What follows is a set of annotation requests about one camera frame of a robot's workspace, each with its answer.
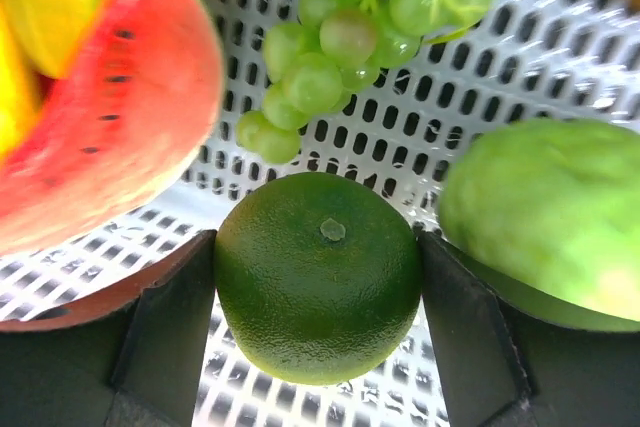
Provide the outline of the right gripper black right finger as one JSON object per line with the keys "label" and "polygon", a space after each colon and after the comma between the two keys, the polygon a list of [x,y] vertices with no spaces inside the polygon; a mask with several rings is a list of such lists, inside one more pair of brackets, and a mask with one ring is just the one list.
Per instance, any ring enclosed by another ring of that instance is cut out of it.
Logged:
{"label": "right gripper black right finger", "polygon": [[422,298],[452,426],[536,426],[531,387],[493,293],[433,233]]}

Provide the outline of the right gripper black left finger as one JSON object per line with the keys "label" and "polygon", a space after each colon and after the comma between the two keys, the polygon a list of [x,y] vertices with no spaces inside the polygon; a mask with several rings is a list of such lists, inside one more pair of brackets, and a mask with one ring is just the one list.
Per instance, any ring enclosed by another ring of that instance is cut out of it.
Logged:
{"label": "right gripper black left finger", "polygon": [[166,258],[169,272],[137,300],[110,378],[106,426],[190,426],[214,301],[207,230]]}

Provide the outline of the green yellow orange fruit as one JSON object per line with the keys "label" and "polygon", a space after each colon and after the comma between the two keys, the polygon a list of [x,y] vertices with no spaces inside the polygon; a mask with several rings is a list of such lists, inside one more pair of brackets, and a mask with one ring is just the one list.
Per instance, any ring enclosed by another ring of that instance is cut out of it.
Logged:
{"label": "green yellow orange fruit", "polygon": [[246,196],[216,234],[213,268],[242,353],[306,385],[376,368],[405,338],[421,297],[408,222],[371,189],[321,172]]}

